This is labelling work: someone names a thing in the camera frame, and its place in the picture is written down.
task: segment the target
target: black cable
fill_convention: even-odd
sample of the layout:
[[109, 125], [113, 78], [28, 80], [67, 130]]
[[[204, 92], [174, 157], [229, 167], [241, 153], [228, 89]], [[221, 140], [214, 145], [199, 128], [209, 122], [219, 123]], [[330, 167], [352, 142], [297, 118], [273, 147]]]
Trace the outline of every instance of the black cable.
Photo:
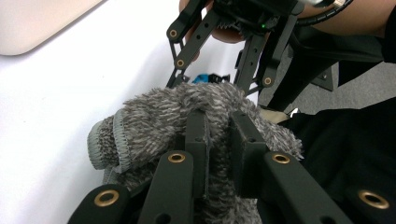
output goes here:
[[342, 6], [340, 6], [340, 7], [334, 7], [332, 9], [330, 9], [330, 10], [322, 12], [322, 13], [316, 15], [316, 16], [313, 16], [313, 17], [307, 17], [307, 18], [299, 19], [296, 22], [296, 26], [310, 26], [310, 25], [315, 25], [315, 24], [318, 24], [320, 22], [326, 21], [329, 18], [331, 18], [331, 17], [337, 15], [338, 13], [340, 13], [347, 6], [349, 6], [352, 2], [353, 2], [353, 0], [346, 0], [345, 3]]

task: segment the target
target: black sleeve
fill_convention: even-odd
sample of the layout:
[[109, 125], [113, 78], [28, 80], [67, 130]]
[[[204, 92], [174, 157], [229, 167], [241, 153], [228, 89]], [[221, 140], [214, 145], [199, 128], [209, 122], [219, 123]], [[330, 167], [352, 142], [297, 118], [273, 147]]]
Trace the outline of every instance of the black sleeve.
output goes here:
[[396, 63], [396, 7], [390, 13], [382, 44], [384, 62]]
[[[355, 223], [395, 222], [396, 98], [359, 110], [296, 114], [281, 125], [302, 140], [302, 165]], [[363, 190], [388, 208], [365, 203]]]

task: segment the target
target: human hand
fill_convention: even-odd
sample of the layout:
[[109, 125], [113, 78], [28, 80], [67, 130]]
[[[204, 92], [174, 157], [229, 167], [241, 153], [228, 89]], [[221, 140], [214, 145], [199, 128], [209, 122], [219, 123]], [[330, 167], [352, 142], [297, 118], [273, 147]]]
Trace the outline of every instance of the human hand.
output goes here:
[[[209, 11], [212, 9], [213, 7], [213, 1], [214, 0], [207, 0], [206, 4], [205, 4], [205, 9], [206, 11]], [[190, 0], [180, 0], [179, 4], [178, 4], [178, 10], [179, 12], [181, 12], [186, 6], [187, 4], [190, 2]], [[202, 17], [199, 18], [199, 20], [191, 27], [191, 29], [186, 33], [186, 41], [189, 41], [189, 39], [191, 38], [192, 34], [194, 33], [194, 31], [196, 30], [196, 28], [198, 27], [199, 23], [201, 22]], [[234, 43], [238, 43], [244, 40], [244, 38], [235, 30], [233, 29], [220, 29], [220, 28], [216, 28], [215, 30], [212, 31], [212, 36], [222, 42], [225, 43], [229, 43], [229, 44], [234, 44]], [[198, 53], [195, 55], [193, 61], [195, 61], [199, 56], [199, 51]]]

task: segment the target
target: blue component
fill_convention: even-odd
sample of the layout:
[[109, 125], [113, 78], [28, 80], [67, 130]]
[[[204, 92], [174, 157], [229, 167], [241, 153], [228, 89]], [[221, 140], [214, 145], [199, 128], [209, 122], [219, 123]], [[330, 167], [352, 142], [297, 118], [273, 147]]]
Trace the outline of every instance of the blue component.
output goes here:
[[198, 77], [196, 77], [192, 83], [196, 84], [200, 82], [209, 82], [209, 75], [208, 74], [198, 75]]

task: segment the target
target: gray fabric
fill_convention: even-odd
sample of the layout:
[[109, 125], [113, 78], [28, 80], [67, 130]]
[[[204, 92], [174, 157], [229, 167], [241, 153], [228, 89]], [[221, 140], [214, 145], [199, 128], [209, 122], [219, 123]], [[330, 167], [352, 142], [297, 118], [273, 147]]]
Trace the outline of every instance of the gray fabric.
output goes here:
[[88, 136], [90, 160], [97, 170], [119, 164], [113, 136], [113, 116], [97, 122]]
[[[155, 89], [127, 101], [112, 124], [100, 126], [113, 133], [104, 134], [94, 128], [88, 137], [90, 155], [101, 155], [100, 160], [106, 164], [104, 183], [122, 184], [132, 190], [152, 178], [159, 158], [173, 149], [176, 135], [185, 132], [187, 115], [195, 109], [205, 111], [212, 143], [208, 198], [196, 200], [195, 223], [261, 223], [255, 200], [241, 199], [234, 193], [228, 128], [231, 113], [240, 109], [248, 114], [270, 150], [301, 159], [302, 145], [289, 130], [264, 120], [260, 109], [229, 83], [182, 84], [172, 90]], [[90, 141], [100, 138], [98, 133], [116, 135], [116, 141], [102, 142], [106, 146], [97, 147], [111, 153], [90, 148], [94, 146]], [[115, 152], [121, 159], [119, 164], [109, 162]]]

